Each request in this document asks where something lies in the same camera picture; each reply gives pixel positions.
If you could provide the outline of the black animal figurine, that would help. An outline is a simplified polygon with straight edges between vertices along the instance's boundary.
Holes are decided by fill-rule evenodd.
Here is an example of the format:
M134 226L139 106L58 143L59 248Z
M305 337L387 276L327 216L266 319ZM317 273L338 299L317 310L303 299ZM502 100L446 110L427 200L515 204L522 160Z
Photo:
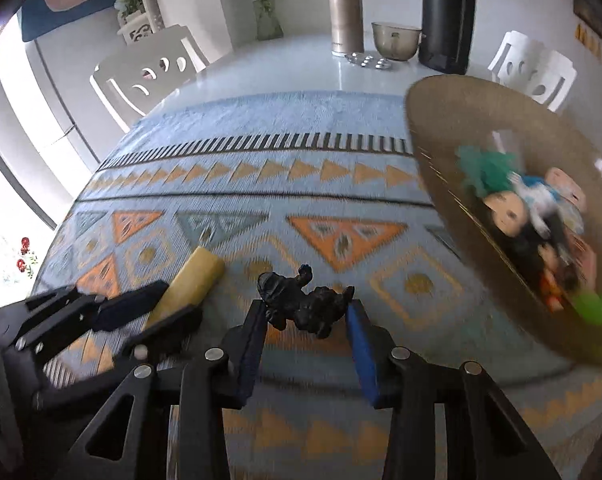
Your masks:
M282 332L291 321L298 330L327 339L334 323L344 317L354 298L355 287L342 292L326 287L315 287L311 292L303 288L313 279L308 264L299 267L298 274L286 278L275 272L264 272L258 277L258 293L265 304L266 320Z

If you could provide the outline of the yellow rectangular block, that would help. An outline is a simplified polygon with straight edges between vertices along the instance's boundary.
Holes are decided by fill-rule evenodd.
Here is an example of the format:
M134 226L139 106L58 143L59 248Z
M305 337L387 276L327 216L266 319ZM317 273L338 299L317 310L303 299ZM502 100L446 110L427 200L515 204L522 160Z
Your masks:
M183 308L201 304L224 272L222 258L202 246L197 247L150 312L144 329L155 326Z

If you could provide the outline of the red dress doll figurine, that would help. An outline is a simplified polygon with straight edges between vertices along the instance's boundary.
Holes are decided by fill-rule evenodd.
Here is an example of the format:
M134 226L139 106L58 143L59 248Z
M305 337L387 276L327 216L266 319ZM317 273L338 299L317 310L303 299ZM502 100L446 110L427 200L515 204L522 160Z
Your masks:
M562 311L570 304L570 296L581 288L578 271L573 262L565 262L549 243L537 247L543 263L540 274L540 298L551 312Z

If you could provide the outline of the green translucent plastic toy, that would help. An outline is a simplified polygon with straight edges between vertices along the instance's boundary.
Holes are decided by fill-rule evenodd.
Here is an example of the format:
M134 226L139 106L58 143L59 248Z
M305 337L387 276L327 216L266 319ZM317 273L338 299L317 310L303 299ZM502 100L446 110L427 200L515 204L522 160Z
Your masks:
M464 187L485 198L498 192L511 191L510 174L518 170L512 153L484 151L473 145L461 145L455 152L457 167L464 177Z

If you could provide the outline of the patterned blue table mat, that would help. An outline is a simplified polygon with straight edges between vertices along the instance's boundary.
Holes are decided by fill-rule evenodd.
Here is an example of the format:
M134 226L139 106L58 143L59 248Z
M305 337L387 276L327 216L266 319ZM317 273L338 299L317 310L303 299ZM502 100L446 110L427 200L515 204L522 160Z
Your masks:
M566 479L602 477L602 370L539 344L479 281L418 174L398 96L298 92L179 106L140 122L77 197L36 292L115 295L225 263L199 348L242 321L264 272L354 286L427 361L480 362Z

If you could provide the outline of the white chair far left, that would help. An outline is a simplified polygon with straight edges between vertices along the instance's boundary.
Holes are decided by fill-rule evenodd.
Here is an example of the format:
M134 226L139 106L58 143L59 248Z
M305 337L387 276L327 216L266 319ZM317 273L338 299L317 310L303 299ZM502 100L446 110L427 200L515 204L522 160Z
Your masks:
M173 25L100 62L89 82L125 132L209 66L188 27Z

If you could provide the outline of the white chair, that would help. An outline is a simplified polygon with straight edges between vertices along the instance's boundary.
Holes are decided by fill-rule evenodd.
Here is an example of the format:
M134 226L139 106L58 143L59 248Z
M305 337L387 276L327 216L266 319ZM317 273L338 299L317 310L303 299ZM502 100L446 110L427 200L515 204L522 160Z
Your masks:
M173 25L100 62L89 82L125 132L209 66L188 27Z
M555 113L563 108L578 76L570 58L517 30L506 32L487 70L496 84Z

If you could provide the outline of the brown ribbed bowl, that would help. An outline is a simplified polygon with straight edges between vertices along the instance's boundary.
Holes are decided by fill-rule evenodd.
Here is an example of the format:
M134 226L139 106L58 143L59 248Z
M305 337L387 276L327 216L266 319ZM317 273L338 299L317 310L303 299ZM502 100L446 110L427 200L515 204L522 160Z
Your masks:
M602 366L602 160L559 115L468 76L405 98L435 207L480 278L549 348Z

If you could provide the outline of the silver coaster with beads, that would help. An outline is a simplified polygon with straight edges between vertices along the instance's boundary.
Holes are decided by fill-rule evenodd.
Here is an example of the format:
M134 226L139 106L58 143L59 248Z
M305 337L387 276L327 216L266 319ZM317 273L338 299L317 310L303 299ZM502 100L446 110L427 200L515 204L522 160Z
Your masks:
M366 53L349 53L345 59L353 66L361 68L373 68L374 70L390 70L392 63L386 58L378 58Z

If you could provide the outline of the small grey glass bowl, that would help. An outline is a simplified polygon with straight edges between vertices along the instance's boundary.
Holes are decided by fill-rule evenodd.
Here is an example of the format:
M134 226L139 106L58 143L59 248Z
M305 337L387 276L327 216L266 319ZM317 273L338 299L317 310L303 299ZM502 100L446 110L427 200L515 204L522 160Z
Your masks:
M372 22L374 47L384 58L391 61L408 62L417 53L421 29L385 22Z

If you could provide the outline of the white chair far middle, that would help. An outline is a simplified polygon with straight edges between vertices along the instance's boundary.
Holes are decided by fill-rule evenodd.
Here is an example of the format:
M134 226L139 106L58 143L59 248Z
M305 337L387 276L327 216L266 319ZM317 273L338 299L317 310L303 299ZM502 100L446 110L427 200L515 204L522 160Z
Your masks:
M570 58L517 30L506 32L487 70L496 84L555 113L563 108L578 76Z

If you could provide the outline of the beige steel tumbler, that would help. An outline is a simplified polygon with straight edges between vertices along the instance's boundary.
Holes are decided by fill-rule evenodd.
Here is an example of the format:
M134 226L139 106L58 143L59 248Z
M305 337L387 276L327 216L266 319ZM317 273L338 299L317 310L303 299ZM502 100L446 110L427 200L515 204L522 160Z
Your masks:
M334 56L363 53L363 0L328 0L331 52Z

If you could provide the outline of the black thermos bottle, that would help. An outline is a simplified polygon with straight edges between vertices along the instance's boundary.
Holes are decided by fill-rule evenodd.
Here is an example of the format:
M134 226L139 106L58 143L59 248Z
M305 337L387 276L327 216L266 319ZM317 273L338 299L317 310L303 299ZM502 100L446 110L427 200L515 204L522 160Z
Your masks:
M422 0L419 62L444 74L469 66L476 0Z

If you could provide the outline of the lower small framed picture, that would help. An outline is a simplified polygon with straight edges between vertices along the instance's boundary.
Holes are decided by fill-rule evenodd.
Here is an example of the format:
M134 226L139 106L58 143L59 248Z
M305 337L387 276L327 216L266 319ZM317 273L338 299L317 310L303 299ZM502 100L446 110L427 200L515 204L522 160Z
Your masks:
M573 13L602 39L602 21L586 0L573 0Z

